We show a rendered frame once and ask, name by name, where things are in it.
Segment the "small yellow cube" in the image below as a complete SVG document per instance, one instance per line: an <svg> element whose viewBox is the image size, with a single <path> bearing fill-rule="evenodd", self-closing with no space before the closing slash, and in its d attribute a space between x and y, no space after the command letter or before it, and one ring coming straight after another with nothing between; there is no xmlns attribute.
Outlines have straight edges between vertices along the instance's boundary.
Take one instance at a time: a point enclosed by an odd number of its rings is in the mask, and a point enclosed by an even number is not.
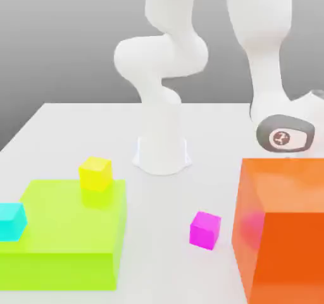
<svg viewBox="0 0 324 304"><path fill-rule="evenodd" d="M109 159L89 157L79 169L80 187L103 192L113 182L112 163Z"/></svg>

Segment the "small magenta cube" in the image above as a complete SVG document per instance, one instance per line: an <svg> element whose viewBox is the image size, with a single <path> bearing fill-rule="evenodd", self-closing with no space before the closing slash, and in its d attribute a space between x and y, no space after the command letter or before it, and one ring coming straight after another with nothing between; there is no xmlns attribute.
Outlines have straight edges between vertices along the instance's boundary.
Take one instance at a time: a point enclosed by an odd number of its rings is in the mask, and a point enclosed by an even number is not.
<svg viewBox="0 0 324 304"><path fill-rule="evenodd" d="M189 243L207 250L213 250L218 240L221 217L207 212L197 212L190 224Z"/></svg>

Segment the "small cyan cube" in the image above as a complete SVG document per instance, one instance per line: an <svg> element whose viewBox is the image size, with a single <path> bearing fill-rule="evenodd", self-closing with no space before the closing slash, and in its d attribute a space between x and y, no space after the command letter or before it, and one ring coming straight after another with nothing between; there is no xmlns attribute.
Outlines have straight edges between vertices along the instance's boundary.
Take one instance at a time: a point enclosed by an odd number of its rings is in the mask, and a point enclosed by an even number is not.
<svg viewBox="0 0 324 304"><path fill-rule="evenodd" d="M0 242L18 241L27 226L21 202L0 203Z"/></svg>

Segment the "large lime green box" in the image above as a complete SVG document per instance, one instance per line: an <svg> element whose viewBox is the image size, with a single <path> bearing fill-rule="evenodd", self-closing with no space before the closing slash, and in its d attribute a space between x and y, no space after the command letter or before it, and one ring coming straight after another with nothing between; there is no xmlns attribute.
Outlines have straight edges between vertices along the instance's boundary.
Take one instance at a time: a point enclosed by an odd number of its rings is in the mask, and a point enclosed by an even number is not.
<svg viewBox="0 0 324 304"><path fill-rule="evenodd" d="M126 183L102 193L76 179L36 179L21 202L27 227L0 242L0 291L114 291L127 219Z"/></svg>

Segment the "large orange box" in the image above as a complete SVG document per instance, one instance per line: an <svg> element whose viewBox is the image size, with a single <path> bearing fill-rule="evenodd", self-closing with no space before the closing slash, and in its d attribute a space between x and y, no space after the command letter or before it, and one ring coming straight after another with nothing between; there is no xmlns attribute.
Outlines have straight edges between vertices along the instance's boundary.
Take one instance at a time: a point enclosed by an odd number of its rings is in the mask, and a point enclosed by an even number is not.
<svg viewBox="0 0 324 304"><path fill-rule="evenodd" d="M324 304L324 159L244 159L232 246L247 304Z"/></svg>

